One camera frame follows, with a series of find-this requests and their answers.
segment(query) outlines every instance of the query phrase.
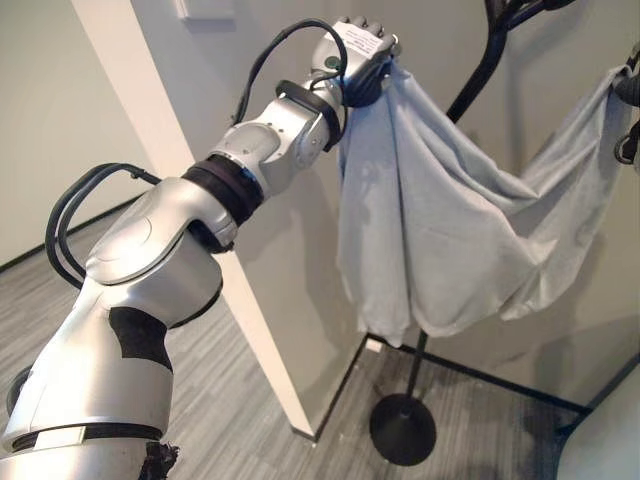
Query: wall switch plate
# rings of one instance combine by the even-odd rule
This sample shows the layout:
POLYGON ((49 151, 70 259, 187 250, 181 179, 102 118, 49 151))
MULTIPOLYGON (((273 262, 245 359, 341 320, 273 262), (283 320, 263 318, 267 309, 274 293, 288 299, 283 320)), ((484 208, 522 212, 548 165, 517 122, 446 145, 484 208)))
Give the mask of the wall switch plate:
POLYGON ((233 20, 234 0, 174 0, 183 20, 233 20))

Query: black cable clip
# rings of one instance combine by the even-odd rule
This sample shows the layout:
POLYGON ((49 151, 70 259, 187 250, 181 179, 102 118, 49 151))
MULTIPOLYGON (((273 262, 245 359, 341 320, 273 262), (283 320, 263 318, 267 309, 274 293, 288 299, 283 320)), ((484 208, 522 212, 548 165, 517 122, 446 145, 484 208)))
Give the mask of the black cable clip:
POLYGON ((278 86, 276 87, 276 94, 278 96, 284 94, 286 97, 296 103, 299 103, 303 107, 322 114, 329 125, 329 141, 323 148, 325 152, 331 150, 331 147, 340 141, 341 130, 338 114, 331 105, 325 102, 318 95, 289 80, 282 80, 278 83, 278 86))

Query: white wall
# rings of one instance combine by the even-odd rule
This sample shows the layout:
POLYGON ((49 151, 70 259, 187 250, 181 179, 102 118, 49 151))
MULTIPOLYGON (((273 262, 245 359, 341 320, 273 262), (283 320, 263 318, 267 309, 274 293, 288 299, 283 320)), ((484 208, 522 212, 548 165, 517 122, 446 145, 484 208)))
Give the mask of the white wall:
POLYGON ((558 480, 640 478, 640 367, 571 434, 558 480))
MULTIPOLYGON (((397 33, 403 66, 446 110, 479 62, 486 39, 482 0, 354 0, 397 33)), ((501 166, 526 159, 609 68, 640 39, 637 0, 577 0, 511 32, 486 89, 460 126, 501 166)), ((480 322, 428 350, 510 381, 586 404, 638 351, 640 195, 622 172, 604 225, 575 285, 544 312, 480 322)), ((415 331, 406 341, 414 343, 415 331)))
MULTIPOLYGON (((331 2, 237 0, 232 21, 183 22, 171 0, 132 5, 193 156, 204 159, 229 126, 251 63, 285 26, 331 19, 331 2)), ((265 65, 247 118, 273 99, 278 80, 302 79, 322 33, 291 37, 265 65)), ((338 178, 321 156, 243 225, 237 253, 315 430, 361 335, 335 267, 338 178)))
MULTIPOLYGON (((0 0, 0 72, 1 265, 44 242, 53 203, 89 168, 149 163, 68 0, 0 0)), ((77 221, 143 188, 114 176, 77 221)))

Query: blue-gray cloth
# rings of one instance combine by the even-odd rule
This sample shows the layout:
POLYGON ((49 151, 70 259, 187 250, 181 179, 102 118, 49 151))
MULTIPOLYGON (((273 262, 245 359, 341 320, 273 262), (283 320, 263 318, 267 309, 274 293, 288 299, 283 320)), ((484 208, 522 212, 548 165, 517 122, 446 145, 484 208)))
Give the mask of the blue-gray cloth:
POLYGON ((411 319, 447 336, 541 310, 575 280, 611 197, 629 107, 607 73, 519 178, 412 75, 357 109, 341 142, 338 265, 359 329, 399 345, 411 319))

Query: white label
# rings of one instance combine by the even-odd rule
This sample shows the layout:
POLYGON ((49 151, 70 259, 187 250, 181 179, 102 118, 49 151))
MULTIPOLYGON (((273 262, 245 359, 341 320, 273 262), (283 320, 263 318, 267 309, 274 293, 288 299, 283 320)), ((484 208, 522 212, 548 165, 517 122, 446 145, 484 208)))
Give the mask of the white label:
MULTIPOLYGON (((355 50, 369 60, 371 60, 371 57, 373 57, 373 54, 376 53, 382 43, 381 38, 351 23, 338 22, 333 26, 333 29, 340 35, 347 48, 355 50)), ((333 40, 330 33, 327 33, 324 38, 333 40)))

